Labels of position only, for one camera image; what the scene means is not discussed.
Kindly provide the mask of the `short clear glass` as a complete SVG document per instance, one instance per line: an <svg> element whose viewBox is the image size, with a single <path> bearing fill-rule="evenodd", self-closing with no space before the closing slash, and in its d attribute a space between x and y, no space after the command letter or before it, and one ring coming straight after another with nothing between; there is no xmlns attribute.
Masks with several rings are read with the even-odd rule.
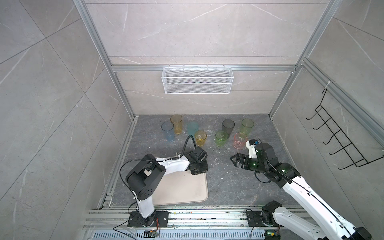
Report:
<svg viewBox="0 0 384 240"><path fill-rule="evenodd" d="M211 136L213 134L213 126L205 126L205 132L207 134L207 136Z"/></svg>

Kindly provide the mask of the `beige tray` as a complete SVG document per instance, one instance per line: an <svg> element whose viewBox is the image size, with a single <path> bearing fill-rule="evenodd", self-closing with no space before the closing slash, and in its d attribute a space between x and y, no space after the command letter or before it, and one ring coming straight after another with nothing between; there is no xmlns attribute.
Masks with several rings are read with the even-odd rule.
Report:
<svg viewBox="0 0 384 240"><path fill-rule="evenodd" d="M208 199L206 174L175 172L162 178L152 194L155 206L204 202Z"/></svg>

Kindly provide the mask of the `tall blue glass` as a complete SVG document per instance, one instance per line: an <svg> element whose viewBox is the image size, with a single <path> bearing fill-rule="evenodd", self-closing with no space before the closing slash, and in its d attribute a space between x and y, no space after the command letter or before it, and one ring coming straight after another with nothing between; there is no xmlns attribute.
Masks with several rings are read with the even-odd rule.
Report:
<svg viewBox="0 0 384 240"><path fill-rule="evenodd" d="M161 129L168 142L173 142L175 140L174 124L172 122L164 122Z"/></svg>

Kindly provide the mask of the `tall amber glass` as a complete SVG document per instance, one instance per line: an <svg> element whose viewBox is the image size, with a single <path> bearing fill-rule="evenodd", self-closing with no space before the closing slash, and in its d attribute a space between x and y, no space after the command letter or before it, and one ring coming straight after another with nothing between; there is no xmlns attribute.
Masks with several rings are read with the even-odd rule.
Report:
<svg viewBox="0 0 384 240"><path fill-rule="evenodd" d="M174 125L175 134L181 134L183 130L183 117L181 115L172 115L170 120Z"/></svg>

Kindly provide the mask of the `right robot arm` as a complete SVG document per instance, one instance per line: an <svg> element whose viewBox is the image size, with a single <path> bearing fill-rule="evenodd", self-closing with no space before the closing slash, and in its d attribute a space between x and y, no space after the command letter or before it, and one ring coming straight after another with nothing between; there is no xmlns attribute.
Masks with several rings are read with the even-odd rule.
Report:
<svg viewBox="0 0 384 240"><path fill-rule="evenodd" d="M263 174L268 183L275 183L291 197L315 221L314 224L289 211L277 201L262 207L259 216L246 210L249 224L266 227L283 226L305 240L370 240L372 235L364 227L355 227L329 206L289 163L280 163L275 151L267 143L250 140L246 143L247 155L237 153L230 160L235 167Z"/></svg>

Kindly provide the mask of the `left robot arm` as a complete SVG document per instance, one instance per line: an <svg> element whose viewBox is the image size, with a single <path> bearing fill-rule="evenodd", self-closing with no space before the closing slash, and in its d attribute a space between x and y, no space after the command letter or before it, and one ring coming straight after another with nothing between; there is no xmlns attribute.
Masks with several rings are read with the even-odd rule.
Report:
<svg viewBox="0 0 384 240"><path fill-rule="evenodd" d="M164 176L185 171L192 175L204 174L208 171L207 157L206 151L196 147L177 157L156 158L147 154L140 159L125 177L125 183L136 199L141 218L146 221L155 217L152 194Z"/></svg>

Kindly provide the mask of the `short pink glass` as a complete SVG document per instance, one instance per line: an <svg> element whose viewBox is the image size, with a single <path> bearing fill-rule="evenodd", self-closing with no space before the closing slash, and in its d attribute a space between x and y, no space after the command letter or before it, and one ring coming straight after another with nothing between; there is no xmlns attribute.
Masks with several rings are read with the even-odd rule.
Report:
<svg viewBox="0 0 384 240"><path fill-rule="evenodd" d="M248 138L243 133L236 133L234 136L234 142L233 146L237 150L241 150L246 146L246 142L248 141Z"/></svg>

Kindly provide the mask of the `short amber glass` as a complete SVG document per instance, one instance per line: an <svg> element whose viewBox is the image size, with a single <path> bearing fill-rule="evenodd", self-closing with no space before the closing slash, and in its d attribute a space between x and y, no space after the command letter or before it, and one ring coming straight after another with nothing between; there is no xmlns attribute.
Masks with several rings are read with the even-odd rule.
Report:
<svg viewBox="0 0 384 240"><path fill-rule="evenodd" d="M206 140L207 140L206 132L203 130L198 130L195 133L195 140L196 140L197 146L202 147L206 143Z"/></svg>

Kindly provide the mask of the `short green glass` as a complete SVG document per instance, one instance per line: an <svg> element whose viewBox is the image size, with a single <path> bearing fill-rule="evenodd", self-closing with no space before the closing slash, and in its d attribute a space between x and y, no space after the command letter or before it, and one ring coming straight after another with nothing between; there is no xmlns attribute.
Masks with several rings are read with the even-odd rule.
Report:
<svg viewBox="0 0 384 240"><path fill-rule="evenodd" d="M229 138L229 135L226 131L217 131L217 133L215 134L215 143L218 147L222 147L225 145L225 143L227 142Z"/></svg>

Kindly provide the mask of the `tall teal glass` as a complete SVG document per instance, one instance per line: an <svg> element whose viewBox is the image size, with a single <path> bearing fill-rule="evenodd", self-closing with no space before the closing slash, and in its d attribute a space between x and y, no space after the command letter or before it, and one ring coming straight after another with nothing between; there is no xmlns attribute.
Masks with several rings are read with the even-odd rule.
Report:
<svg viewBox="0 0 384 240"><path fill-rule="evenodd" d="M195 133L199 130L199 124L194 121L190 121L187 123L187 132L188 135L194 136Z"/></svg>

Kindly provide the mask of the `tall grey glass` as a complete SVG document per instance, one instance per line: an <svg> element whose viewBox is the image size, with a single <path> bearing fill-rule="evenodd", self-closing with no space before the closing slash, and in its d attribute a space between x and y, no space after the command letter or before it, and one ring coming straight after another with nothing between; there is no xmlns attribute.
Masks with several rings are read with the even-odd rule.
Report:
<svg viewBox="0 0 384 240"><path fill-rule="evenodd" d="M231 133L233 132L233 129L235 127L235 122L231 119L225 119L222 122L222 131L226 132L228 135L228 138L230 137Z"/></svg>

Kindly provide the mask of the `tall green glass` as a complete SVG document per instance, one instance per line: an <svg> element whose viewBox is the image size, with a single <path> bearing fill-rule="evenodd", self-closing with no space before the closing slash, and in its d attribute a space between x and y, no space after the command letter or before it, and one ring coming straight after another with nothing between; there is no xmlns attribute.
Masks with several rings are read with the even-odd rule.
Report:
<svg viewBox="0 0 384 240"><path fill-rule="evenodd" d="M254 122L251 119L243 119L241 121L241 126L240 126L240 133L244 134L245 136L249 136L252 128L254 127Z"/></svg>

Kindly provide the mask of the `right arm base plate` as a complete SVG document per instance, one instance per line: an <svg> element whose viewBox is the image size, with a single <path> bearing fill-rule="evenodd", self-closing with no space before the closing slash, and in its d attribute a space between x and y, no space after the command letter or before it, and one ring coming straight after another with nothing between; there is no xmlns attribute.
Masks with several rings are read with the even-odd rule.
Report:
<svg viewBox="0 0 384 240"><path fill-rule="evenodd" d="M265 211L245 210L249 227L278 227L272 213Z"/></svg>

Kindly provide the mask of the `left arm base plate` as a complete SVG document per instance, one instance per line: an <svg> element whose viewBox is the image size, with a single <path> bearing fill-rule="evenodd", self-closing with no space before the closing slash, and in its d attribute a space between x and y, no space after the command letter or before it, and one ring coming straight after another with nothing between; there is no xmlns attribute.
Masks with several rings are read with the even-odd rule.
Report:
<svg viewBox="0 0 384 240"><path fill-rule="evenodd" d="M169 221L169 212L167 211L154 211L148 218L142 217L142 215L135 211L131 212L128 227L160 227L166 228Z"/></svg>

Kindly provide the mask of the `aluminium rail frame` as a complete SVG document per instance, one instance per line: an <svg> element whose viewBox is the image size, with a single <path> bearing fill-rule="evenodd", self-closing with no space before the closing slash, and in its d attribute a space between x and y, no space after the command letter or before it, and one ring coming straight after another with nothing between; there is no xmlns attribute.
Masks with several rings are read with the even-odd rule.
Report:
<svg viewBox="0 0 384 240"><path fill-rule="evenodd" d="M245 210L260 207L203 208L196 206L160 207L169 212L166 228L128 227L133 209L91 210L77 240L280 240L298 236L288 228L249 227ZM311 222L315 221L301 207L289 211Z"/></svg>

